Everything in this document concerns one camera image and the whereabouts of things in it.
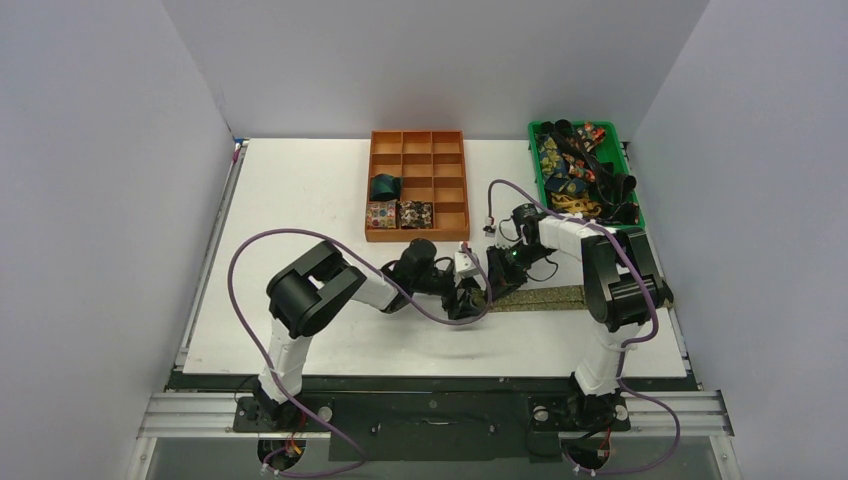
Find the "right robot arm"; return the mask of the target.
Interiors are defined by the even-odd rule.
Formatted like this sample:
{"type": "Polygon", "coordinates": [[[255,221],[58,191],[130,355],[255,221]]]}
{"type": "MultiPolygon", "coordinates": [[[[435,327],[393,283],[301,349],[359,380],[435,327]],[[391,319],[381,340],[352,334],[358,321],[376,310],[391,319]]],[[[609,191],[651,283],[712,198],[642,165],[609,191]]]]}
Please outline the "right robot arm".
{"type": "Polygon", "coordinates": [[[564,400],[568,422],[578,430],[624,420],[618,404],[627,353],[644,342],[639,331],[658,332],[658,310],[671,292],[659,274],[646,233],[638,227],[608,230],[575,216],[545,215],[532,204],[513,212],[516,238],[486,250],[487,278],[499,299],[529,279],[532,265],[559,252],[580,261],[586,308],[594,319],[582,359],[564,400]]]}

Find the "olive floral patterned tie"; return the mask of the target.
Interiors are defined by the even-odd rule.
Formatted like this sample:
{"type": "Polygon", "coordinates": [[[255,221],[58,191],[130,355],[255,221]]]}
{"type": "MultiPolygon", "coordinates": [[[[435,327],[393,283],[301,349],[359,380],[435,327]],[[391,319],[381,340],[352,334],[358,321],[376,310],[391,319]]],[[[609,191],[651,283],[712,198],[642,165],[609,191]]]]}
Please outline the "olive floral patterned tie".
{"type": "Polygon", "coordinates": [[[494,301],[491,312],[587,311],[579,285],[516,290],[494,301]]]}

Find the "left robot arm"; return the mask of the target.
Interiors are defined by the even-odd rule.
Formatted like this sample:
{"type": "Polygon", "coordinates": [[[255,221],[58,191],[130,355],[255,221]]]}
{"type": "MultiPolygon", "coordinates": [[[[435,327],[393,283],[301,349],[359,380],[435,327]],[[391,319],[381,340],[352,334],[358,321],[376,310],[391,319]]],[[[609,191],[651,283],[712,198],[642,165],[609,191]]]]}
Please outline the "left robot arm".
{"type": "Polygon", "coordinates": [[[299,405],[293,396],[302,390],[312,338],[350,301],[393,314],[414,295],[424,294],[440,298],[451,322],[480,316],[491,301],[475,279],[474,256],[458,251],[446,258],[444,269],[437,265],[440,260],[431,241],[415,239],[399,259],[369,277],[323,241],[278,272],[266,288],[273,319],[270,361],[253,389],[260,418],[275,430],[295,423],[299,405]]]}

